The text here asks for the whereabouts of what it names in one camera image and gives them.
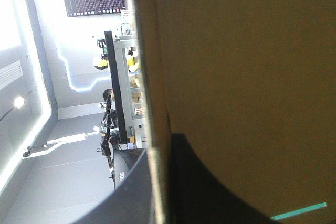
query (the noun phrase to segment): ceiling light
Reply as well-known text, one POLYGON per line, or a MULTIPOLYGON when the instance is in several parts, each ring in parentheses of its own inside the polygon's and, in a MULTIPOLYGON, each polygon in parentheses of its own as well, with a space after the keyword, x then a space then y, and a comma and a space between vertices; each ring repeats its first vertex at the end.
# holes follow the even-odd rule
POLYGON ((17 107, 18 109, 22 108, 22 106, 25 105, 25 99, 23 99, 22 96, 18 96, 17 98, 14 99, 14 106, 17 107))

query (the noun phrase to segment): cyan light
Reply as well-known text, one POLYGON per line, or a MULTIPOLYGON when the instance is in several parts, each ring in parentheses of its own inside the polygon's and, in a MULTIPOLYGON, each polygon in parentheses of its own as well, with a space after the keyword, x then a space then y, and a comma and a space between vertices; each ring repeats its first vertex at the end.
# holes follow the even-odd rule
POLYGON ((71 73, 70 73, 70 67, 69 67, 69 62, 68 60, 61 55, 61 52, 58 50, 58 47, 57 47, 57 55, 58 55, 58 58, 63 61, 64 65, 65 65, 65 70, 66 70, 66 73, 67 73, 67 78, 68 78, 68 83, 69 83, 69 87, 73 90, 75 90, 76 92, 78 93, 82 93, 82 92, 88 92, 88 91, 91 91, 92 88, 99 82, 99 81, 107 81, 107 80, 111 80, 111 77, 110 76, 103 76, 103 77, 98 77, 98 78, 95 78, 94 81, 88 85, 88 86, 85 86, 85 87, 77 87, 74 85, 74 83, 72 82, 72 78, 71 78, 71 73))
POLYGON ((314 210, 317 210, 317 209, 320 209, 320 208, 323 208, 323 207, 327 207, 326 202, 316 204, 316 205, 313 205, 313 206, 309 206, 309 207, 304 207, 304 208, 301 208, 301 209, 298 209, 298 210, 287 212, 285 214, 276 215, 276 216, 273 216, 271 219, 272 220, 282 220, 282 219, 286 219, 286 218, 289 218, 289 217, 293 217, 293 216, 296 216, 296 215, 303 214, 305 212, 314 211, 314 210))

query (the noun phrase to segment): brown cardboard surface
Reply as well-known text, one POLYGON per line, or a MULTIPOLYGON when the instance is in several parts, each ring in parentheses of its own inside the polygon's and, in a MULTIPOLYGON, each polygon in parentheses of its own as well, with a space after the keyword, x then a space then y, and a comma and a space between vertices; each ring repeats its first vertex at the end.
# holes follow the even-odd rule
POLYGON ((171 131, 252 206, 327 202, 283 222, 336 219, 336 0, 138 1, 162 153, 168 110, 171 131))

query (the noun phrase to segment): white wall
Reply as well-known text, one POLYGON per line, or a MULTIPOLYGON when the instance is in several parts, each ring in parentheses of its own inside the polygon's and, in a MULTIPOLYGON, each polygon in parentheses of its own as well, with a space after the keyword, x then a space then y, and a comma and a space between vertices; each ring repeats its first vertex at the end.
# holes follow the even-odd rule
POLYGON ((66 15, 64 0, 35 0, 41 32, 59 108, 102 101, 102 93, 111 87, 111 81, 98 82, 91 92, 78 93, 69 87, 64 62, 68 60, 74 86, 90 86, 95 78, 109 76, 109 70, 100 71, 92 66, 92 58, 100 55, 96 37, 103 32, 120 28, 121 15, 71 17, 66 15))

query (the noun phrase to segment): wall light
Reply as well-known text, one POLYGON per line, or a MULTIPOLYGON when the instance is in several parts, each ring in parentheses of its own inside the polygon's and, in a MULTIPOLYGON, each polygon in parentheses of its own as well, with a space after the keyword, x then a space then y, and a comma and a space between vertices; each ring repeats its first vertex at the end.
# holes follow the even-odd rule
POLYGON ((15 107, 17 107, 18 109, 21 109, 23 105, 25 105, 25 99, 23 99, 21 95, 19 95, 18 97, 14 99, 15 107))
POLYGON ((64 65, 65 65, 65 70, 67 73, 67 78, 68 78, 68 83, 69 83, 69 87, 73 90, 75 90, 77 93, 82 93, 82 92, 88 92, 91 91, 92 88, 99 82, 99 81, 108 81, 111 80, 110 76, 103 76, 103 77, 98 77, 95 78, 94 81, 85 87, 77 87, 74 85, 74 83, 72 82, 72 77, 71 77, 71 72, 70 72, 70 67, 69 67, 69 62, 68 60, 61 54, 60 50, 59 50, 59 46, 58 43, 55 42, 56 44, 56 50, 57 50, 57 56, 58 58, 63 61, 64 65))
POLYGON ((23 32, 24 41, 26 42, 27 49, 30 55, 31 66, 34 72, 34 79, 37 86, 37 91, 41 101, 42 113, 40 118, 37 120, 31 131, 27 134, 26 138, 23 140, 22 145, 14 150, 14 155, 11 157, 9 162, 6 164, 4 169, 0 174, 0 194, 3 192, 8 181, 12 177, 14 171, 22 161, 22 154, 27 146, 30 146, 38 133, 42 130, 46 122, 51 116, 51 106, 48 99, 48 94, 43 81, 43 75, 41 71, 40 62, 38 59, 37 49, 34 41, 34 35, 32 27, 30 24, 29 16, 27 15, 28 9, 25 0, 14 0, 15 9, 19 10, 17 16, 20 20, 20 27, 23 32))

